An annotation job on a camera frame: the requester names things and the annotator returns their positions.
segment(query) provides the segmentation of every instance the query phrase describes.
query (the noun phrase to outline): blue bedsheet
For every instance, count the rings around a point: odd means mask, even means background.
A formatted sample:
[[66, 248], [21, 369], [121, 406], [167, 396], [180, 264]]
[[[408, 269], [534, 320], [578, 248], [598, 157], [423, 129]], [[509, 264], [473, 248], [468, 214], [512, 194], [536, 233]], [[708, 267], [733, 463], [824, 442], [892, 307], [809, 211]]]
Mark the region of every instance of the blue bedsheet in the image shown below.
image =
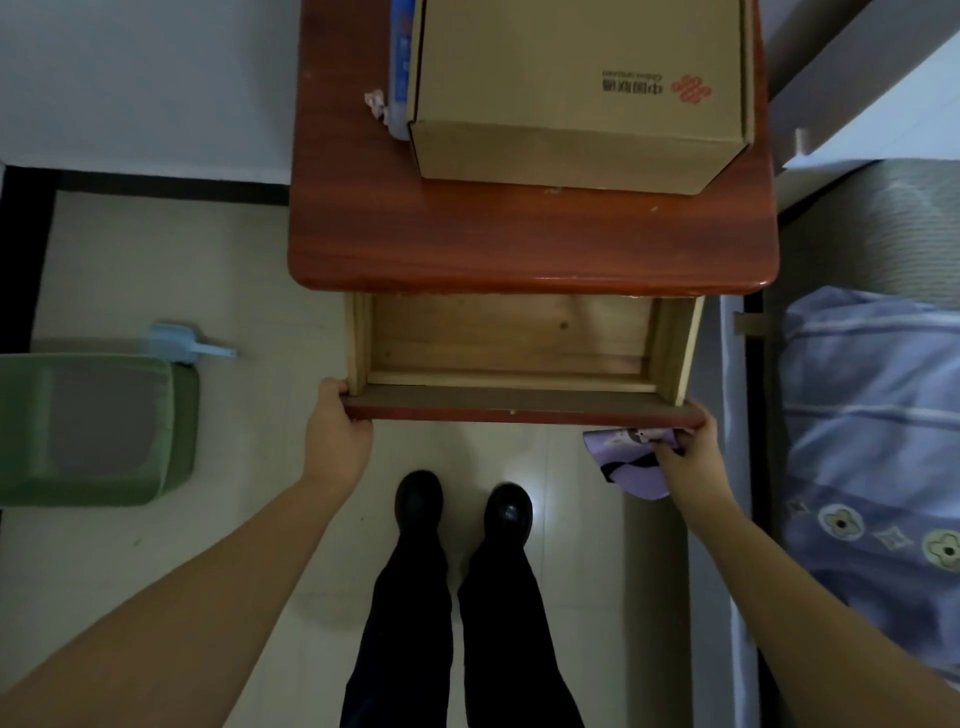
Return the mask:
[[960, 682], [960, 314], [828, 287], [783, 333], [787, 550]]

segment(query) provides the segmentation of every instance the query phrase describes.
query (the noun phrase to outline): cardboard box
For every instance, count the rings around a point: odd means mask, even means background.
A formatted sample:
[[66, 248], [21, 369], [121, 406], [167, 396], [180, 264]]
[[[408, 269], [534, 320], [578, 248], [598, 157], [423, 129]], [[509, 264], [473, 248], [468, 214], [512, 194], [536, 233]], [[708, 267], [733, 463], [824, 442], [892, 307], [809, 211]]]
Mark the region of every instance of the cardboard box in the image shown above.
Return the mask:
[[750, 0], [418, 0], [431, 179], [696, 194], [753, 141]]

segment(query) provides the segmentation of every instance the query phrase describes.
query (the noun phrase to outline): green plastic bin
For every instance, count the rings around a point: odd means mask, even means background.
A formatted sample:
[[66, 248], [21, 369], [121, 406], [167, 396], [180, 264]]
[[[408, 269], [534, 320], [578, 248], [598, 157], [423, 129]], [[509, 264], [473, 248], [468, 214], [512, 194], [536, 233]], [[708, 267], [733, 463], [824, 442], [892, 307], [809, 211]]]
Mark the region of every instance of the green plastic bin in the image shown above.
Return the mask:
[[139, 505], [193, 470], [197, 371], [150, 356], [0, 356], [0, 506]]

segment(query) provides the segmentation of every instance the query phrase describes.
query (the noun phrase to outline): wooden nightstand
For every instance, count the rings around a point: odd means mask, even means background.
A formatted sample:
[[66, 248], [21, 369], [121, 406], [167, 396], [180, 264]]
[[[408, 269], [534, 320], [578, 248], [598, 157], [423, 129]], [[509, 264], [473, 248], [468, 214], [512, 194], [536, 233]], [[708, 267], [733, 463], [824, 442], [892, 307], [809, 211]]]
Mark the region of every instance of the wooden nightstand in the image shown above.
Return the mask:
[[386, 87], [389, 0], [304, 0], [288, 262], [349, 292], [350, 414], [696, 424], [696, 297], [779, 265], [756, 25], [756, 141], [682, 197], [422, 180], [363, 103]]

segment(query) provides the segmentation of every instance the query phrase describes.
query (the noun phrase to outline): wooden drawer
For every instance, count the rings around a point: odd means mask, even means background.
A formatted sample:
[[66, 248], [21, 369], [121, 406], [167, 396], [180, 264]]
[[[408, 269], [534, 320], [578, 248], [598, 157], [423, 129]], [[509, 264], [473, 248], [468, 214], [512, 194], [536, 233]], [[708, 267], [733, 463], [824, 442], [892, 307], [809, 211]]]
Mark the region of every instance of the wooden drawer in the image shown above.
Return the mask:
[[703, 299], [345, 294], [357, 419], [690, 426]]

